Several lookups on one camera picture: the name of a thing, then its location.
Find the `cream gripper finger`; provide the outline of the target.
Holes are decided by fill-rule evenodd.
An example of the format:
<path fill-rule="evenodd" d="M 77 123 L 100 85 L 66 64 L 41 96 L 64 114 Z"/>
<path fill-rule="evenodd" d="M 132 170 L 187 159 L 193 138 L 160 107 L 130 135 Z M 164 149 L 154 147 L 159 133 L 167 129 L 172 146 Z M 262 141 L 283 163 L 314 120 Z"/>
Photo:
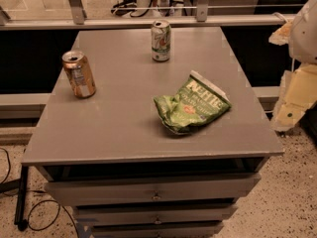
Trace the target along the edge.
<path fill-rule="evenodd" d="M 292 129 L 317 102 L 317 65 L 303 63 L 296 71 L 287 70 L 280 82 L 279 98 L 270 125 L 277 132 Z"/>
<path fill-rule="evenodd" d="M 290 30 L 291 30 L 292 22 L 286 22 L 280 28 L 278 28 L 275 32 L 273 32 L 268 41 L 271 44 L 283 46 L 289 42 Z"/>

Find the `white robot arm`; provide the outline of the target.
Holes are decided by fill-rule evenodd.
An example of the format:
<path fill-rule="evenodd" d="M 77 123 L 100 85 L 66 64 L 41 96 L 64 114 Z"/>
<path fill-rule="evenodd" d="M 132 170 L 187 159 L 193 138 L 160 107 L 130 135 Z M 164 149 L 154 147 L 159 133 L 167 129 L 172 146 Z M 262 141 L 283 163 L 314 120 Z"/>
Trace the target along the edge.
<path fill-rule="evenodd" d="M 285 132 L 317 102 L 317 0 L 308 0 L 268 41 L 279 46 L 288 44 L 289 56 L 300 62 L 298 69 L 283 74 L 273 109 L 271 127 Z"/>

